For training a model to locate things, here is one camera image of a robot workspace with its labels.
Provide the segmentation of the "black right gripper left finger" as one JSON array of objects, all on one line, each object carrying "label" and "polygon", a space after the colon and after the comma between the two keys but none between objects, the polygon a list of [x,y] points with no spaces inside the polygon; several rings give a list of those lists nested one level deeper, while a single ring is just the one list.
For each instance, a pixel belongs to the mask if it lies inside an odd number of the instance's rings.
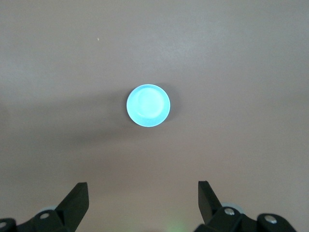
[{"label": "black right gripper left finger", "polygon": [[74,232],[89,208],[88,185],[81,182],[55,208],[44,210],[30,220],[17,224],[13,218],[2,218],[2,232]]}]

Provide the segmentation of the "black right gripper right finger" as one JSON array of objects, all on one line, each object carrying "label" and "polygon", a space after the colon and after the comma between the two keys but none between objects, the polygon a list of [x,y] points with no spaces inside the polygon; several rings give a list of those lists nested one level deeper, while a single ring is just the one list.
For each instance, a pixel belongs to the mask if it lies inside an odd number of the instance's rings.
[{"label": "black right gripper right finger", "polygon": [[208,181],[198,183],[198,206],[204,223],[196,232],[294,232],[295,228],[283,217],[260,214],[256,220],[234,207],[222,206]]}]

